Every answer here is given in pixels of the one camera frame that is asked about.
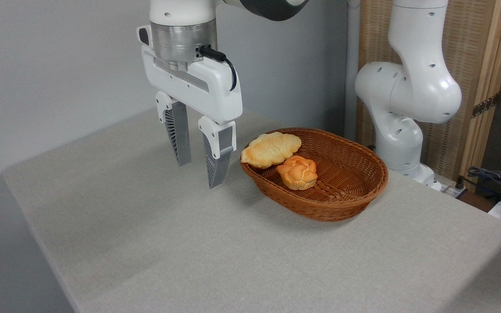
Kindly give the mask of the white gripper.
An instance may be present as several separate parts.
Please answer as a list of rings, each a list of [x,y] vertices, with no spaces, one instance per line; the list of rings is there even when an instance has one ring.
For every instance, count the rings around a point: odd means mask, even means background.
[[[142,43],[146,76],[159,90],[156,94],[159,121],[166,127],[178,166],[185,166],[192,159],[189,106],[203,115],[198,125],[203,134],[207,180],[209,188],[215,188],[223,183],[231,153],[237,150],[233,120],[243,112],[240,85],[232,87],[237,73],[225,62],[207,57],[190,63],[185,72],[173,70],[155,55],[149,25],[137,28],[137,36]]]

